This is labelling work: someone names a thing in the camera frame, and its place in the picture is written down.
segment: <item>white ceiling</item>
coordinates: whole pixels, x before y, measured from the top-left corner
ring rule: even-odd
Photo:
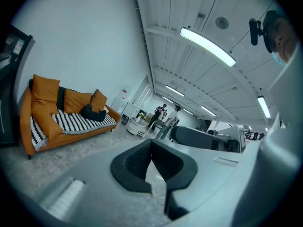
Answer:
[[[267,89],[282,66],[266,51],[261,37],[257,46],[251,45],[248,24],[250,18],[263,20],[267,10],[275,9],[273,0],[138,0],[138,5],[155,94],[179,103],[197,118],[253,125],[273,123],[277,109]],[[227,29],[216,26],[218,17],[228,20]],[[228,67],[181,37],[181,28],[188,26],[232,52],[236,64]],[[270,107],[269,120],[258,104],[260,95]],[[203,110],[202,105],[217,117]]]

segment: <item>fluorescent light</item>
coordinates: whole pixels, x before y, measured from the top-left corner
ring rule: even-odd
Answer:
[[[186,109],[183,109],[185,112],[188,112],[189,114],[193,115],[191,112],[187,111]]]
[[[173,101],[170,101],[169,99],[167,99],[166,97],[163,97],[165,100],[171,102],[172,104],[174,103]]]
[[[170,90],[174,91],[175,93],[178,93],[179,95],[184,96],[184,94],[183,94],[183,93],[180,93],[180,92],[179,92],[179,91],[177,91],[176,89],[173,89],[172,87],[170,87],[170,86],[168,86],[168,85],[166,85],[166,87],[167,87],[168,89],[170,89]]]
[[[216,116],[212,111],[208,110],[208,109],[205,108],[204,106],[201,106],[201,108],[203,108],[204,110],[208,111],[211,115]]]
[[[271,118],[271,117],[270,117],[269,110],[268,110],[267,105],[266,105],[266,103],[265,103],[264,97],[263,97],[263,96],[258,96],[258,101],[259,101],[259,104],[261,105],[261,107],[262,107],[262,109],[263,109],[263,112],[264,112],[264,114],[265,114],[265,117]]]
[[[233,66],[234,64],[236,64],[235,59],[232,58],[227,52],[222,50],[214,42],[211,42],[209,39],[203,37],[202,35],[197,34],[196,32],[187,28],[182,28],[180,35],[207,49],[219,59],[221,59],[223,62],[225,62],[228,66]]]

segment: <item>black and white striped blanket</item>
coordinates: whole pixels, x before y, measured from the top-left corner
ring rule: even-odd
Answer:
[[[116,124],[115,120],[108,114],[106,114],[106,117],[102,122],[98,122],[85,119],[77,113],[64,113],[60,109],[58,109],[58,114],[52,114],[52,118],[63,129],[62,134],[84,134]],[[37,151],[47,144],[48,138],[32,115],[30,116],[30,126],[32,131],[32,143]]]

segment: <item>white wall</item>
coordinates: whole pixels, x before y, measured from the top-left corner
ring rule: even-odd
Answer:
[[[162,100],[159,97],[153,95],[151,98],[149,98],[149,100],[146,101],[146,103],[144,104],[144,108],[143,110],[148,112],[148,113],[154,113],[154,110],[156,107],[162,106],[163,104],[166,104],[167,107],[167,116],[165,118],[165,120],[168,119],[168,116],[171,112],[174,111],[174,106],[171,105],[169,102],[167,102],[166,100]],[[178,125],[182,125],[182,126],[187,126],[190,128],[196,128],[199,127],[201,122],[200,120],[192,117],[191,115],[189,115],[188,113],[184,112],[183,110],[180,110],[178,112],[178,118],[180,119],[180,122],[178,123]]]
[[[135,8],[135,0],[28,0],[12,21],[36,41],[17,102],[34,73],[80,92],[99,88],[108,105],[127,87],[131,100],[151,78]]]

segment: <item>sofa cushion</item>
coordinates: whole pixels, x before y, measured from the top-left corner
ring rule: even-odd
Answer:
[[[31,91],[33,90],[33,80],[32,79],[29,80],[28,87]],[[57,108],[61,109],[62,111],[64,110],[64,92],[65,92],[65,87],[59,86]]]
[[[100,91],[99,89],[97,89],[94,93],[94,96],[90,102],[91,106],[92,106],[92,111],[94,112],[99,112],[103,111],[105,104],[107,101],[107,97],[105,97]]]
[[[66,89],[64,93],[64,112],[79,114],[83,107],[90,102],[91,93],[79,93]]]
[[[35,107],[45,106],[49,114],[57,113],[59,80],[48,79],[34,74],[32,89],[32,112]]]
[[[33,116],[37,120],[44,134],[49,140],[61,134],[63,129],[55,122],[51,115],[46,111],[45,106],[37,106],[33,111]]]

